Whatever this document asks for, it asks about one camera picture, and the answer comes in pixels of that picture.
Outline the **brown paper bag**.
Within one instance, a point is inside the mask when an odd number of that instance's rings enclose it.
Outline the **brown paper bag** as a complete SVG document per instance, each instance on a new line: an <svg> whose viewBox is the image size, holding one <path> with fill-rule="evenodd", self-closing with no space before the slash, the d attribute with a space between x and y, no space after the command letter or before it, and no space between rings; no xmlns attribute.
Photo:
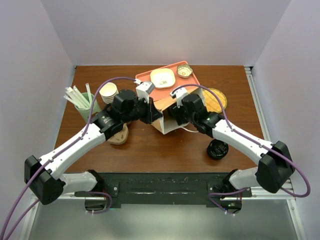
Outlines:
<svg viewBox="0 0 320 240"><path fill-rule="evenodd" d="M181 87L174 92L170 92L168 97L155 101L154 105L162 113L162 117L152 123L152 126L166 135L179 128L186 127L189 122L186 120L182 107L182 99L189 94L196 94L205 106L203 90L192 86L191 89Z"/></svg>

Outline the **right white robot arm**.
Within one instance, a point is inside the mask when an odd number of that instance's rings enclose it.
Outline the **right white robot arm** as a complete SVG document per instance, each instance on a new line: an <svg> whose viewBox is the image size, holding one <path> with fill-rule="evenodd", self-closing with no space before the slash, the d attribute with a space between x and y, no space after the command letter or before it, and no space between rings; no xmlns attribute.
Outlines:
<svg viewBox="0 0 320 240"><path fill-rule="evenodd" d="M275 194L294 173L294 167L280 157L291 158L285 143L271 143L227 123L222 115L207 111L198 94L176 91L172 97L177 102L169 108L169 112L178 124L193 124L200 133L232 146L257 165L245 170L232 170L216 186L217 192L233 197L241 189L260 186Z"/></svg>

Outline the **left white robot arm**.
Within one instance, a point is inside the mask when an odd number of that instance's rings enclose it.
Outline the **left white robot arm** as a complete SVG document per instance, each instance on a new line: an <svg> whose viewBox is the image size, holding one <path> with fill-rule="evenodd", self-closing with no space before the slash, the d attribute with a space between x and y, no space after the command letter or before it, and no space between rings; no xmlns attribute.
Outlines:
<svg viewBox="0 0 320 240"><path fill-rule="evenodd" d="M123 130L126 123L138 121L152 124L161 118L154 100L139 98L132 90L122 90L111 104L90 119L86 126L53 151L24 162L24 180L43 205L54 202L60 195L88 192L99 196L105 191L105 181L94 170L83 173L65 171L79 158Z"/></svg>

